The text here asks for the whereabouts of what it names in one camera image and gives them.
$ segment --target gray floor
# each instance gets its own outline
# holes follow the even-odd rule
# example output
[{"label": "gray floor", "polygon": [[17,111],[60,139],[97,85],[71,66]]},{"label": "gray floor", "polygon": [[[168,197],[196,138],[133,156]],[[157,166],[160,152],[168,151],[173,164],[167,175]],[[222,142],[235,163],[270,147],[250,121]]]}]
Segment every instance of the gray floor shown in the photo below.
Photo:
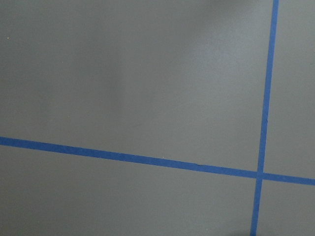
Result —
[{"label": "gray floor", "polygon": [[[5,1],[0,136],[255,171],[271,10]],[[314,12],[280,0],[268,173],[315,178]],[[255,179],[4,146],[0,161],[2,235],[249,235]],[[258,235],[313,236],[312,194],[264,181]]]}]

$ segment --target floor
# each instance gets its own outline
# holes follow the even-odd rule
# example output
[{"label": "floor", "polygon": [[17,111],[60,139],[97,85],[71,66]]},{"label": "floor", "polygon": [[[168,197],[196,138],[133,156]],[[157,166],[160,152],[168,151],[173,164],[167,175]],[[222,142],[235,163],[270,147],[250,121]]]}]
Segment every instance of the floor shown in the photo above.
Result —
[{"label": "floor", "polygon": [[315,1],[3,5],[1,235],[314,235]]}]

